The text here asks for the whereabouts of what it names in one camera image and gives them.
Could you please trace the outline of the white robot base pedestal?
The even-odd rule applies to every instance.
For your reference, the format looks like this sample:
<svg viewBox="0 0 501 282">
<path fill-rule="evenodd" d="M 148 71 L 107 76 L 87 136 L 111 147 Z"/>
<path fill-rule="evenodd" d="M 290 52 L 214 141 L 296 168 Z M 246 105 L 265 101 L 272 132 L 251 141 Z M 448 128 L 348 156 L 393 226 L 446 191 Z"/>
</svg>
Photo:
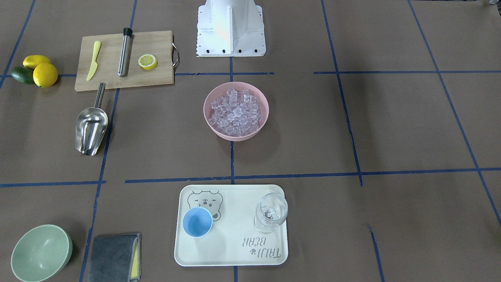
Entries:
<svg viewBox="0 0 501 282">
<path fill-rule="evenodd" d="M 262 7 L 253 0 L 207 0 L 197 12 L 196 56 L 266 54 Z"/>
</svg>

